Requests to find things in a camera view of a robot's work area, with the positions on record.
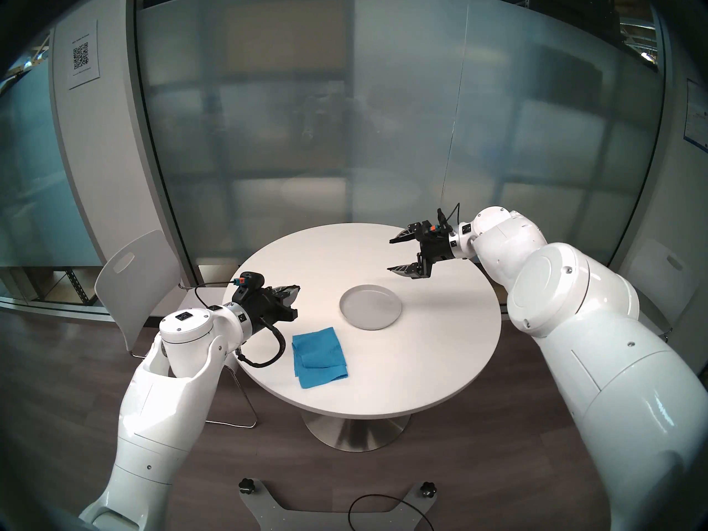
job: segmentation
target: chair handle hole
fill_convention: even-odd
[[[125,270],[125,268],[128,267],[134,258],[135,255],[133,253],[126,253],[118,259],[116,264],[113,265],[113,272],[120,274],[123,270]]]
[[[681,270],[683,270],[683,266],[681,266],[681,263],[680,263],[679,261],[677,261],[677,260],[676,260],[674,257],[672,257],[671,255],[667,255],[667,256],[666,256],[666,260],[668,260],[668,263],[671,264],[671,266],[673,266],[673,267],[674,267],[676,270],[678,270],[679,272],[680,272]]]

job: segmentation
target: dark floor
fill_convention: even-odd
[[[78,514],[108,481],[118,409],[139,362],[113,324],[0,311],[0,331],[8,447],[38,493]],[[156,332],[143,330],[138,352]],[[247,422],[228,378],[210,417]],[[261,424],[205,427],[176,477],[168,530],[257,530],[237,495],[243,477],[263,480],[284,507],[309,511],[346,511],[359,495],[403,496],[413,482],[433,481],[439,497],[428,517],[438,531],[609,529],[607,497],[541,353],[509,322],[477,380],[369,453],[327,447],[295,407],[245,373],[241,382]],[[376,500],[358,510],[395,504]]]

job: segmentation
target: chair back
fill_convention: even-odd
[[[180,279],[179,261],[160,230],[131,241],[105,264],[96,295],[123,332],[128,352],[150,312]]]
[[[698,288],[696,275],[656,239],[645,239],[627,272],[627,281],[641,291],[673,326]]]

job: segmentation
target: cable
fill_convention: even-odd
[[[282,335],[282,333],[280,331],[278,331],[278,329],[276,329],[275,327],[270,325],[266,320],[264,320],[263,317],[258,318],[258,321],[260,321],[260,323],[263,325],[263,327],[268,329],[268,331],[270,331],[275,336],[275,338],[278,339],[278,353],[275,354],[273,359],[271,359],[265,363],[253,363],[249,358],[247,358],[245,355],[243,355],[241,353],[241,347],[239,346],[236,349],[236,358],[239,361],[248,363],[252,368],[266,368],[269,365],[278,361],[280,359],[281,355],[283,355],[285,353],[286,342],[285,342],[285,337]]]
[[[199,289],[199,287],[195,287],[195,288],[194,288],[194,296],[197,297],[197,299],[199,300],[199,302],[201,302],[201,303],[204,305],[204,308],[206,308],[206,307],[207,307],[207,303],[204,302],[204,301],[202,300],[202,297],[199,296],[199,293],[197,293],[197,290],[198,290],[198,289]]]
[[[201,302],[204,305],[204,308],[208,308],[209,306],[207,306],[207,303],[204,302],[202,300],[202,298],[199,296],[199,294],[197,293],[197,289],[199,289],[200,287],[206,287],[207,285],[216,285],[219,283],[226,283],[226,284],[233,283],[235,285],[237,281],[238,281],[237,279],[236,280],[229,280],[229,281],[208,281],[205,283],[200,283],[198,285],[195,285],[194,287],[184,287],[181,283],[179,283],[179,284],[177,284],[177,287],[179,287],[180,289],[184,289],[185,291],[189,291],[191,289],[194,289],[194,296],[197,297],[199,302]]]
[[[457,205],[455,205],[455,207],[452,208],[452,212],[445,220],[449,221],[450,217],[455,214],[455,210],[457,210],[457,224],[459,225],[459,202],[457,203]]]
[[[406,506],[410,506],[410,507],[411,507],[412,509],[414,509],[418,514],[420,514],[421,516],[423,516],[423,519],[424,519],[426,522],[428,522],[428,525],[430,526],[430,531],[435,531],[435,528],[433,527],[433,524],[430,523],[430,520],[426,517],[425,514],[423,514],[423,513],[422,513],[419,509],[417,509],[415,506],[413,506],[413,505],[410,504],[410,503],[406,503],[406,501],[404,501],[402,498],[392,497],[392,496],[390,496],[390,495],[382,495],[381,493],[369,493],[368,495],[362,495],[361,497],[355,499],[353,503],[351,503],[351,506],[349,507],[349,511],[347,512],[347,521],[349,522],[349,528],[350,528],[352,531],[356,531],[356,529],[354,529],[354,526],[352,525],[352,508],[354,508],[354,505],[355,505],[358,501],[360,501],[360,500],[363,499],[363,498],[367,498],[367,497],[391,498],[391,499],[393,499],[394,501],[398,501],[399,503],[403,503],[403,504],[405,504]]]

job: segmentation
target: chair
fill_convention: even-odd
[[[656,239],[645,239],[627,271],[639,296],[639,321],[668,342],[668,335],[698,288],[695,274]]]
[[[105,264],[96,279],[96,294],[120,327],[125,338],[125,349],[133,358],[144,359],[132,351],[140,330],[150,312],[167,294],[179,285],[180,267],[165,235],[153,230],[131,241]],[[254,421],[250,425],[207,421],[234,428],[255,428],[258,415],[246,391],[236,378],[239,363],[234,353],[227,356],[224,368],[234,378],[236,386],[246,398]]]

